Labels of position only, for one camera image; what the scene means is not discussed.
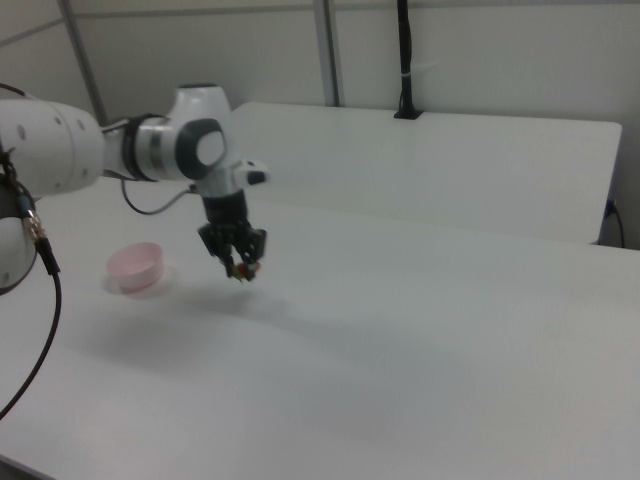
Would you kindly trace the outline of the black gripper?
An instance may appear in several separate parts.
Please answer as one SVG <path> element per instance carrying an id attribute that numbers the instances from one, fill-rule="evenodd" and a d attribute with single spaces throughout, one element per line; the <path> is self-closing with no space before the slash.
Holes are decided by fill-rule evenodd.
<path id="1" fill-rule="evenodd" d="M 207 223 L 198 229 L 198 234 L 207 251 L 222 263 L 228 278 L 236 278 L 234 249 L 241 258 L 238 270 L 242 278 L 252 281 L 266 250 L 267 232 L 249 222 L 244 191 L 224 197 L 203 197 L 202 201 Z"/>

